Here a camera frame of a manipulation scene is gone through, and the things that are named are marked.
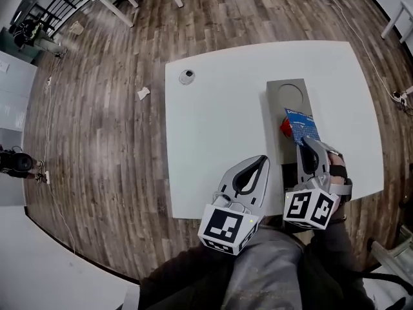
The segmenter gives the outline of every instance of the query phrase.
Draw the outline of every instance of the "black jacket sleeve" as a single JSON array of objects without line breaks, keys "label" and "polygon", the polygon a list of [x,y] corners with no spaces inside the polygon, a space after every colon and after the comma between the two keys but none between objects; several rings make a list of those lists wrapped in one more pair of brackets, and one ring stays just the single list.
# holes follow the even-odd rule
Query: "black jacket sleeve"
[{"label": "black jacket sleeve", "polygon": [[179,253],[142,279],[139,309],[146,309],[183,290],[219,266],[228,267],[234,258],[202,244]]},{"label": "black jacket sleeve", "polygon": [[26,43],[25,37],[22,33],[18,33],[14,36],[14,43],[17,47],[22,48],[23,45]]},{"label": "black jacket sleeve", "polygon": [[[344,205],[334,213],[332,219],[344,216]],[[354,278],[351,271],[357,271],[356,257],[344,222],[329,225],[324,231],[315,230],[311,240],[312,251],[324,270],[338,283],[343,293],[343,303],[363,309],[374,309],[372,300],[367,296],[363,281]]]}]

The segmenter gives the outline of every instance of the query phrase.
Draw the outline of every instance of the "red object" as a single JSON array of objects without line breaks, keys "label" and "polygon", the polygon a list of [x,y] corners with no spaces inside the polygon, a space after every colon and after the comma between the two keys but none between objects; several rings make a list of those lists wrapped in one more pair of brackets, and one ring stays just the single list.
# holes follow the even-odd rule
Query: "red object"
[{"label": "red object", "polygon": [[292,136],[290,121],[287,117],[284,119],[283,123],[279,128],[286,137],[290,138]]}]

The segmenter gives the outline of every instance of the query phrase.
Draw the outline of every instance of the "blue package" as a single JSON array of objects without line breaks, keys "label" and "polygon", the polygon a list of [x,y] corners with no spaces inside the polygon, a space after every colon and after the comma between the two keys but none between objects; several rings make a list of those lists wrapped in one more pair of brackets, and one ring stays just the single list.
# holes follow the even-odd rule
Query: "blue package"
[{"label": "blue package", "polygon": [[314,140],[320,140],[317,127],[312,116],[287,108],[285,109],[285,112],[287,113],[287,118],[290,121],[292,136],[294,137],[295,143],[298,145],[303,145],[303,142],[301,141],[302,137],[310,137]]}]

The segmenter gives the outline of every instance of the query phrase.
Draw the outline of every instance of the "person's leg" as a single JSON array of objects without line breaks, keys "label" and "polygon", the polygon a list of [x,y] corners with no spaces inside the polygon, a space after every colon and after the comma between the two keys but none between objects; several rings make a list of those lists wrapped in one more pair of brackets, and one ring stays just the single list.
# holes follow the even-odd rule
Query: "person's leg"
[{"label": "person's leg", "polygon": [[52,53],[54,55],[63,54],[65,49],[55,42],[47,41],[45,39],[37,38],[34,40],[34,46],[40,50]]},{"label": "person's leg", "polygon": [[35,175],[30,172],[19,172],[15,170],[10,170],[7,172],[10,177],[22,178],[22,179],[35,179]]},{"label": "person's leg", "polygon": [[33,158],[24,152],[18,152],[12,155],[10,168],[18,172],[28,172],[34,167]]},{"label": "person's leg", "polygon": [[34,158],[32,158],[32,160],[33,160],[33,167],[41,168],[45,166],[45,163],[42,160],[37,161]]},{"label": "person's leg", "polygon": [[45,39],[47,41],[50,41],[51,43],[55,43],[55,41],[51,37],[49,37],[48,34],[43,30],[40,30],[39,34],[37,35],[37,38]]}]

